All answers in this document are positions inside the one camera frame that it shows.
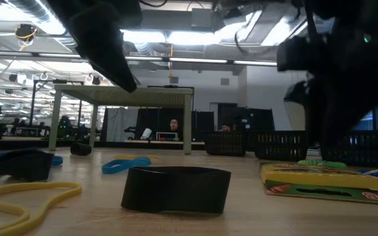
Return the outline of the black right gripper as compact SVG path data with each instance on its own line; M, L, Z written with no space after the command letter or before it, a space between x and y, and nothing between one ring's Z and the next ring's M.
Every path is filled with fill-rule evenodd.
M277 70L307 71L317 78L291 85L284 102L304 105L308 143L336 146L378 106L378 78L364 63L371 42L373 2L291 1L306 13L308 35L279 44Z

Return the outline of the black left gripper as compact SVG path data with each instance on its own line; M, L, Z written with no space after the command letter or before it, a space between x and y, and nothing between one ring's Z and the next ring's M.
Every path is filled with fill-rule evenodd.
M94 70L127 92L136 90L121 30L140 27L139 0L49 0L49 5Z

